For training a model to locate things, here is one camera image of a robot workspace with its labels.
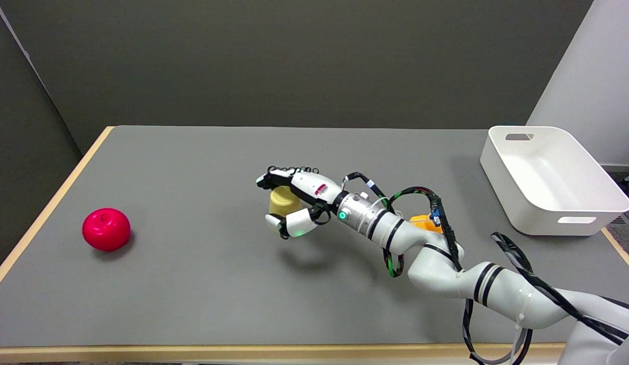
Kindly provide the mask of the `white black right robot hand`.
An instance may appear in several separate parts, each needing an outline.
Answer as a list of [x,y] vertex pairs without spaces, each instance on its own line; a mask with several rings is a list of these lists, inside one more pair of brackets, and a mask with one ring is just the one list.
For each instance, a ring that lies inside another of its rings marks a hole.
[[266,214],[268,226],[284,240],[303,236],[330,222],[348,194],[330,178],[301,168],[268,169],[256,179],[256,185],[264,190],[287,187],[294,196],[310,205],[285,216]]

